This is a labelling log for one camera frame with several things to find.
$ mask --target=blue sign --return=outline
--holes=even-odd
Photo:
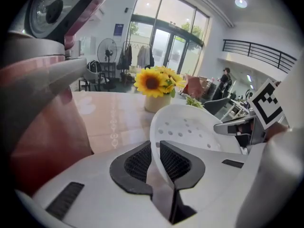
[[[115,24],[114,36],[122,36],[124,24]]]

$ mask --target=window frame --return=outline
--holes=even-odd
[[[184,63],[184,59],[185,59],[190,41],[198,44],[200,46],[200,49],[199,49],[199,53],[198,53],[199,56],[197,58],[197,62],[196,62],[196,65],[195,65],[194,71],[193,71],[193,74],[194,74],[195,71],[196,71],[196,68],[198,66],[198,62],[199,62],[199,59],[200,59],[200,54],[201,54],[201,52],[203,50],[203,47],[204,47],[204,40],[205,40],[205,37],[206,37],[208,25],[209,25],[209,22],[210,22],[210,17],[207,16],[201,10],[199,10],[196,6],[190,4],[189,2],[187,2],[185,0],[179,0],[179,1],[181,1],[184,4],[190,6],[191,8],[193,8],[193,15],[192,15],[192,19],[191,19],[191,22],[190,22],[190,32],[188,32],[188,31],[186,31],[186,30],[184,30],[184,29],[182,29],[178,26],[170,25],[170,23],[168,23],[166,21],[163,21],[161,19],[157,19],[160,7],[162,5],[161,4],[162,0],[160,0],[155,18],[145,16],[145,15],[138,15],[138,14],[134,14],[134,13],[131,15],[131,19],[130,19],[130,23],[129,23],[129,27],[128,27],[128,31],[127,31],[127,40],[128,40],[128,34],[129,34],[129,29],[130,29],[131,22],[144,23],[144,24],[149,24],[149,25],[153,26],[152,33],[151,33],[151,38],[150,38],[150,46],[153,46],[156,29],[161,29],[163,31],[173,33],[174,35],[185,39],[186,40],[186,42],[185,42],[186,45],[185,45],[184,50],[183,50],[182,55],[181,55],[181,61],[180,61],[179,67],[177,69],[177,73],[180,73],[180,71],[182,69],[182,66],[183,66],[183,63]],[[206,23],[205,23],[202,39],[200,39],[199,37],[196,37],[195,35],[192,34],[194,21],[195,21],[195,17],[196,17],[197,12],[201,13],[207,19]]]

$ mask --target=white chair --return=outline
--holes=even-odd
[[[104,73],[101,72],[94,73],[90,71],[88,68],[86,69],[83,78],[85,82],[85,91],[87,87],[89,88],[89,91],[91,91],[91,85],[94,85],[96,91],[100,91],[100,85],[108,82],[108,79],[105,78]]]

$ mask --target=small green plant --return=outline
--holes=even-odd
[[[195,107],[200,108],[200,109],[203,108],[203,105],[201,104],[201,102],[199,102],[198,100],[196,100],[196,99],[194,99],[190,96],[186,97],[186,102],[187,102],[186,103],[187,105],[192,105],[192,106],[195,106]]]

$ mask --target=flower vase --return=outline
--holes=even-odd
[[[146,96],[144,101],[144,108],[147,112],[156,113],[159,109],[163,108],[166,105],[169,105],[171,102],[170,94],[164,94],[163,97]]]

